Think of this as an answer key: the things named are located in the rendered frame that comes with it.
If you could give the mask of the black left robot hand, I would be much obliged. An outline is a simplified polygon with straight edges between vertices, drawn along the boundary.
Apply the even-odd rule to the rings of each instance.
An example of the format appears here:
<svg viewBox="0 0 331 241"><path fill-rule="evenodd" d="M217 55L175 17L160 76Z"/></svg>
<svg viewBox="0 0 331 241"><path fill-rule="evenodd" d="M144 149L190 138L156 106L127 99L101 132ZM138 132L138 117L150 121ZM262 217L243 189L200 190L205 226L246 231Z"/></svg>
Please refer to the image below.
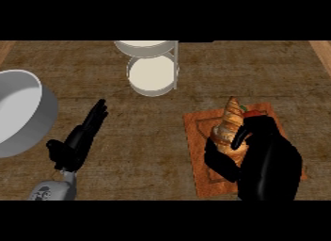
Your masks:
<svg viewBox="0 0 331 241"><path fill-rule="evenodd" d="M100 99L91 107L82 123L75 126L66 139L63 141L50 139L45 142L54 169L72 172L81 168L93 138L100 130L106 115L106 100Z"/></svg>

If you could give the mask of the red tomato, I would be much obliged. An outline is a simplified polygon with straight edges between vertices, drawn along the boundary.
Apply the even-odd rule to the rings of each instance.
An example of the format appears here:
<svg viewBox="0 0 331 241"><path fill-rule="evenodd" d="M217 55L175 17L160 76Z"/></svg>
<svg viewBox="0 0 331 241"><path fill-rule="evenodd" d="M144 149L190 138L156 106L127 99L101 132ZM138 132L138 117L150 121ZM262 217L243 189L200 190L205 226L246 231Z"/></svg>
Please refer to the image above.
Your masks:
<svg viewBox="0 0 331 241"><path fill-rule="evenodd" d="M256 110L256 109L252 109L252 110L248 110L248 108L240 105L240 108L243 110L243 119L245 118L250 118L250 117L258 117L258 116L267 116L267 111L265 110Z"/></svg>

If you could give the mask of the golden brown croissant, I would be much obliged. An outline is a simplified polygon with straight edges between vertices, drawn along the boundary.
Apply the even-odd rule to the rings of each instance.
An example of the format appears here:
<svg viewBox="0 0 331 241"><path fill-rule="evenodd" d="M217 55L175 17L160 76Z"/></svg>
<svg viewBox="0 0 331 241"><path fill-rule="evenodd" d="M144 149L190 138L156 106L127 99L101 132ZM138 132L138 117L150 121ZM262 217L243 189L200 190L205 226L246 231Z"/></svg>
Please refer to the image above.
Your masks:
<svg viewBox="0 0 331 241"><path fill-rule="evenodd" d="M242 144L236 150L230 148L239 127L243 124L243 109L240 108L237 99L230 96L224 105L224 113L221 123L211 127L209 138L215 144L219 153L225 154L240 166L248 146Z"/></svg>

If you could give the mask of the grey round pot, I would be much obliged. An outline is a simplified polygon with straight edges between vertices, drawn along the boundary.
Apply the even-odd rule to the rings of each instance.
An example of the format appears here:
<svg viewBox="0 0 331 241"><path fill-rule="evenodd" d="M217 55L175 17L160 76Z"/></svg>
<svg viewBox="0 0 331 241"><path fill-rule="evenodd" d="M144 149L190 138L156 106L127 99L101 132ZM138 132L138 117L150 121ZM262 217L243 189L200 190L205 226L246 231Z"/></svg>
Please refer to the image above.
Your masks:
<svg viewBox="0 0 331 241"><path fill-rule="evenodd" d="M0 158L28 151L57 118L57 98L25 70L0 72Z"/></svg>

